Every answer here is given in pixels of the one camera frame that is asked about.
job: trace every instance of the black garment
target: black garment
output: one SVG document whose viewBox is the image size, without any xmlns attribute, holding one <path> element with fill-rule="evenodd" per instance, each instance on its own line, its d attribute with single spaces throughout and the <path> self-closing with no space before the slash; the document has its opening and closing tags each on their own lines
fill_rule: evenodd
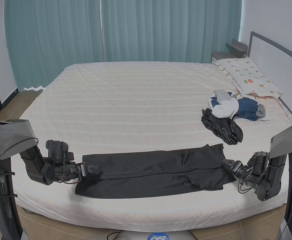
<svg viewBox="0 0 292 240">
<path fill-rule="evenodd" d="M 200 190 L 221 190 L 235 180 L 223 144 L 172 151 L 90 154 L 83 162 L 99 166 L 76 186 L 76 194 L 91 198 L 146 198 Z"/>
<path fill-rule="evenodd" d="M 236 145 L 243 140 L 242 129 L 230 118 L 216 118 L 211 109 L 202 109 L 202 122 L 217 137 L 223 139 L 228 145 Z"/>
</svg>

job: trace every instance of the bed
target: bed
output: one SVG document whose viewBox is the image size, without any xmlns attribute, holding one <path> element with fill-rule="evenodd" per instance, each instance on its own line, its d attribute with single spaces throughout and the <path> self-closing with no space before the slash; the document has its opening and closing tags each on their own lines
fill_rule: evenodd
<svg viewBox="0 0 292 240">
<path fill-rule="evenodd" d="M 258 43 L 251 44 L 255 49 L 251 58 L 263 71 Z M 214 64 L 76 64 L 67 67 L 21 118 L 30 120 L 44 156 L 46 140 L 61 140 L 69 144 L 77 163 L 86 154 L 196 148 L 222 143 L 201 122 L 201 109 L 207 108 L 215 89 L 237 92 Z M 270 115 L 270 123 L 236 118 L 244 139 L 235 146 L 224 143 L 226 158 L 247 162 L 254 152 L 268 151 L 271 137 L 292 125 L 292 108 L 289 111 L 282 104 L 286 100 L 264 97 L 259 102 Z M 31 181 L 19 156 L 12 157 L 12 170 L 16 172 L 16 203 L 26 209 L 71 224 L 140 232 L 226 224 L 281 206 L 288 190 L 286 167 L 280 193 L 265 202 L 253 191 L 238 193 L 237 182 L 219 191 L 94 199 L 75 195 L 74 185 L 44 186 Z"/>
</svg>

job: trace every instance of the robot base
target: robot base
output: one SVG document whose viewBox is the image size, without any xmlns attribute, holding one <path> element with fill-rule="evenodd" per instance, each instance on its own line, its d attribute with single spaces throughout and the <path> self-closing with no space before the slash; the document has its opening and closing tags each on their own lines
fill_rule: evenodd
<svg viewBox="0 0 292 240">
<path fill-rule="evenodd" d="M 197 238 L 189 231 L 166 233 L 122 231 L 114 240 L 197 240 Z"/>
</svg>

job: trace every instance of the blue circular logo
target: blue circular logo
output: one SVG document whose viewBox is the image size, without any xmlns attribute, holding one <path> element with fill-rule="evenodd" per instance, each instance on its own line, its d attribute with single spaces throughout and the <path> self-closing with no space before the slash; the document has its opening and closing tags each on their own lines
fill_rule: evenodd
<svg viewBox="0 0 292 240">
<path fill-rule="evenodd" d="M 152 233 L 147 240 L 170 240 L 169 236 L 165 233 Z"/>
</svg>

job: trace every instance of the curtain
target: curtain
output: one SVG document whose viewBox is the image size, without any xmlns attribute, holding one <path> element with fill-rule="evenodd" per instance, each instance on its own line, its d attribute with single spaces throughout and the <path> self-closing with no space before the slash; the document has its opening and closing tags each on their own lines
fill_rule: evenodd
<svg viewBox="0 0 292 240">
<path fill-rule="evenodd" d="M 5 0 L 9 58 L 19 90 L 46 87 L 74 63 L 103 62 L 99 0 Z"/>
<path fill-rule="evenodd" d="M 105 61 L 210 63 L 240 17 L 241 0 L 101 0 Z"/>
</svg>

